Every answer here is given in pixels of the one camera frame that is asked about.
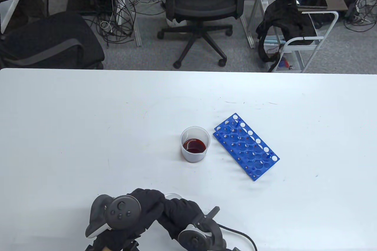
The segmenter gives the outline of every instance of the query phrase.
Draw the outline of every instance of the thumbstick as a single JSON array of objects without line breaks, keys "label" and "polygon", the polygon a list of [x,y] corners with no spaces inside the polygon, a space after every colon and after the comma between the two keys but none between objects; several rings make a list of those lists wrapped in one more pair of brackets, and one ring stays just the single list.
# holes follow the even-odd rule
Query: thumbstick
[{"label": "thumbstick", "polygon": [[131,195],[123,195],[112,200],[106,209],[105,219],[113,230],[123,230],[136,224],[140,213],[139,201]]}]

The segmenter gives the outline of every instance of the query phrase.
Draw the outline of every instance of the dark red liquid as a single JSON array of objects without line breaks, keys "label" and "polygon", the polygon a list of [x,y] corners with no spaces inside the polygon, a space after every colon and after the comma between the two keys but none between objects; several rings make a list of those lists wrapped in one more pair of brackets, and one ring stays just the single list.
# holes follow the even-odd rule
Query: dark red liquid
[{"label": "dark red liquid", "polygon": [[203,153],[206,149],[206,145],[199,139],[189,139],[183,144],[183,148],[190,153]]}]

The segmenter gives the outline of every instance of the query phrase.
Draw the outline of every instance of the cable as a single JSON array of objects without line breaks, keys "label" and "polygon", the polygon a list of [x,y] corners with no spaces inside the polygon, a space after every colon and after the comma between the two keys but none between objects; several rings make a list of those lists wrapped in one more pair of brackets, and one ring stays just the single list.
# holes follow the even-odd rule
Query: cable
[{"label": "cable", "polygon": [[135,15],[132,16],[127,8],[127,1],[132,8],[135,8],[131,0],[111,0],[111,11],[101,3],[101,0],[95,0],[97,15],[90,21],[90,26],[95,26],[97,33],[109,44],[124,44],[134,41],[132,37],[134,32]]},{"label": "cable", "polygon": [[[371,30],[377,24],[377,0],[356,0],[356,7],[359,8],[358,15],[355,15],[352,19],[345,19],[343,25],[346,29],[362,33]],[[353,29],[353,27],[364,27],[366,29]]]},{"label": "cable", "polygon": [[228,231],[231,231],[231,232],[234,232],[234,233],[237,233],[238,235],[242,235],[244,237],[246,237],[247,239],[249,239],[249,241],[253,244],[253,247],[254,247],[254,251],[258,251],[257,249],[257,246],[255,245],[253,239],[250,238],[250,236],[248,236],[247,234],[243,233],[243,232],[240,232],[240,231],[237,231],[237,230],[233,230],[231,228],[228,228],[228,227],[225,227],[223,225],[219,225],[219,227],[225,229],[225,230],[228,230]]},{"label": "cable", "polygon": [[[151,5],[151,4],[156,4],[156,3],[159,3],[159,2],[162,2],[162,0],[157,0],[157,1],[153,1],[153,0],[149,0],[148,2],[141,2],[140,0],[133,0],[132,3],[134,3],[134,5],[137,5],[137,4],[144,4],[144,5]],[[158,14],[163,14],[165,11],[162,11],[160,13],[156,13],[156,14],[145,14],[145,13],[140,13],[140,12],[137,12],[135,10],[135,13],[136,14],[143,14],[145,16],[157,16]]]}]

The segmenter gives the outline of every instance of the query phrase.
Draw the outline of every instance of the metal frame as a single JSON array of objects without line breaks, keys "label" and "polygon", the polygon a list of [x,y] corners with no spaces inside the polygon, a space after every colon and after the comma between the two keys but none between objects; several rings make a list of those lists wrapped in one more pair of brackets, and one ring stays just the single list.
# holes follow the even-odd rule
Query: metal frame
[{"label": "metal frame", "polygon": [[[309,67],[310,63],[313,61],[314,56],[317,54],[318,50],[321,48],[323,42],[329,35],[330,31],[333,29],[335,23],[338,21],[339,15],[338,12],[336,11],[308,11],[308,12],[303,12],[303,14],[333,14],[334,15],[334,20],[331,22],[330,26],[326,30],[325,34],[323,36],[311,36],[311,37],[295,37],[292,38],[291,40],[288,40],[287,42],[284,43],[284,46],[280,52],[280,60],[276,67],[273,69],[272,72],[306,72],[307,68]],[[277,30],[275,29],[275,36],[278,41],[276,46],[279,46],[281,44],[281,38],[278,36]],[[313,40],[313,43],[311,45],[294,45],[295,41],[300,41],[300,40]],[[300,51],[313,51],[311,54],[310,58],[307,60],[306,63],[304,63]],[[279,63],[281,59],[283,58],[283,55],[285,53],[292,52],[295,53],[296,55],[296,65],[298,68],[296,70],[284,70],[284,71],[279,71]]]},{"label": "metal frame", "polygon": [[[268,7],[268,0],[255,0],[249,22],[248,23],[246,22],[246,19],[244,16],[241,17],[241,22],[242,22],[242,25],[244,26],[246,37],[251,48],[255,48],[255,42],[252,36],[252,29],[253,27],[256,28],[255,16],[257,13],[257,9],[261,9],[262,13],[264,14],[267,7]],[[279,63],[280,63],[279,61],[279,63],[273,69],[273,72],[306,72],[310,63],[313,61],[314,56],[317,54],[318,50],[321,48],[323,42],[325,41],[325,39],[327,38],[327,36],[329,35],[329,33],[331,32],[331,30],[333,29],[335,23],[337,22],[339,18],[338,12],[336,11],[303,11],[302,13],[309,14],[309,16],[310,14],[333,14],[334,20],[331,22],[329,28],[326,30],[326,33],[323,36],[318,36],[318,33],[317,33],[316,36],[313,36],[313,37],[305,37],[305,39],[302,37],[296,37],[296,38],[292,38],[288,42],[285,42],[280,53],[280,60],[283,58],[284,53],[294,52],[296,55],[295,57],[297,59],[298,69],[279,71],[278,70]],[[279,36],[278,29],[276,27],[274,27],[274,32],[275,32],[275,36],[267,36],[266,39],[270,39],[271,37],[274,39],[274,37],[276,37],[276,43],[275,44],[265,43],[265,45],[280,46],[284,38],[282,36]],[[313,40],[313,43],[311,45],[292,45],[292,43],[299,40]],[[306,63],[303,62],[300,51],[313,51],[309,60]]]}]

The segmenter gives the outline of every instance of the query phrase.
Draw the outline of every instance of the wire bundle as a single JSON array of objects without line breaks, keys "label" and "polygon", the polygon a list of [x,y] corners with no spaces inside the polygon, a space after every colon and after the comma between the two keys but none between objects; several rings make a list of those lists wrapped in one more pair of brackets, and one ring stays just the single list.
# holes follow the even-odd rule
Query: wire bundle
[{"label": "wire bundle", "polygon": [[145,14],[136,11],[138,4],[152,5],[161,2],[160,0],[149,0],[148,2],[141,2],[140,0],[111,0],[112,9],[106,8],[101,0],[94,0],[96,8],[96,16],[94,19],[86,18],[89,21],[90,27],[95,26],[97,33],[103,38],[107,46],[109,44],[124,44],[134,41],[132,38],[136,14],[144,14],[147,16],[154,16],[162,14]]},{"label": "wire bundle", "polygon": [[357,0],[356,7],[359,8],[358,13],[350,19],[345,19],[344,26],[354,32],[371,30],[377,24],[377,0]]}]

